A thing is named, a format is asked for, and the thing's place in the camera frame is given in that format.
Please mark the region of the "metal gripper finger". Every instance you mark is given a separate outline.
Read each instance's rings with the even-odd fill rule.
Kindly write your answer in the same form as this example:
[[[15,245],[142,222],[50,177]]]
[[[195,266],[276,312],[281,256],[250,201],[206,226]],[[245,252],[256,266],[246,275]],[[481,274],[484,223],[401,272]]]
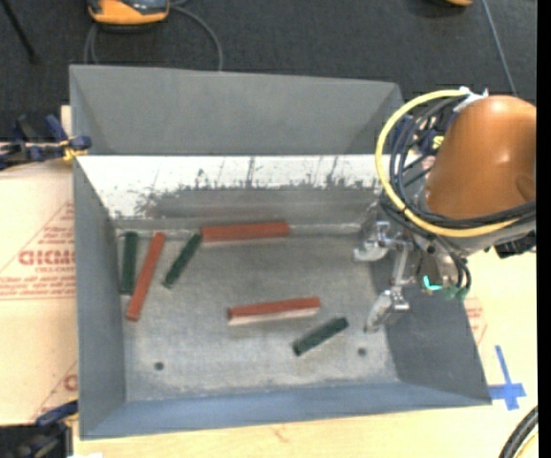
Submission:
[[[391,224],[377,220],[365,226],[356,247],[352,250],[355,261],[369,262],[383,259],[392,249]]]
[[[410,310],[410,304],[399,288],[384,290],[378,294],[364,324],[366,333],[375,333],[397,322]]]

